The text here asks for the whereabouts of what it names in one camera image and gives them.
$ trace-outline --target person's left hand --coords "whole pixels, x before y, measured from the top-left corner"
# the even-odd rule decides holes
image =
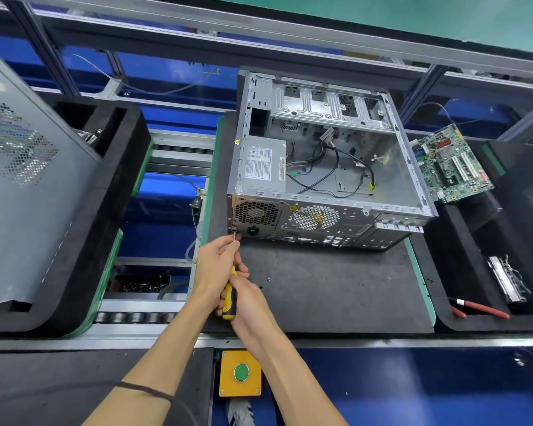
[[[250,276],[249,268],[243,264],[239,253],[241,235],[236,239],[234,240],[233,235],[221,236],[199,248],[194,288],[190,298],[202,299],[209,312],[215,308],[223,308],[221,292],[229,281],[233,265],[241,277]]]

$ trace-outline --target forearm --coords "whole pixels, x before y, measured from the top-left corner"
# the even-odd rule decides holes
[[[287,426],[347,425],[290,340],[277,330],[259,359]]]
[[[206,304],[190,298],[123,381],[175,395],[199,332],[207,318]],[[84,423],[87,426],[161,425],[170,402],[143,392],[114,388]]]

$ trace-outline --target green button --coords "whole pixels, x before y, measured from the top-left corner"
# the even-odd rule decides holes
[[[245,381],[249,378],[249,367],[244,363],[235,366],[235,380]]]

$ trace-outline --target person's right hand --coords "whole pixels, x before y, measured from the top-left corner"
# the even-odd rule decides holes
[[[263,292],[246,278],[231,275],[229,282],[237,291],[237,311],[233,330],[254,358],[264,358],[265,347],[281,332]]]

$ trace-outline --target wrist strap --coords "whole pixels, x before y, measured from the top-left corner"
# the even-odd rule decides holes
[[[148,386],[141,386],[140,384],[132,384],[127,383],[126,381],[119,381],[115,384],[115,387],[122,387],[122,388],[128,388],[129,390],[138,390],[143,391],[144,393],[148,393],[150,396],[154,396],[155,398],[161,398],[166,399],[166,401],[170,401],[171,403],[174,401],[174,397],[172,395],[169,395],[168,393],[164,393],[163,391],[156,390],[155,388],[148,387]]]

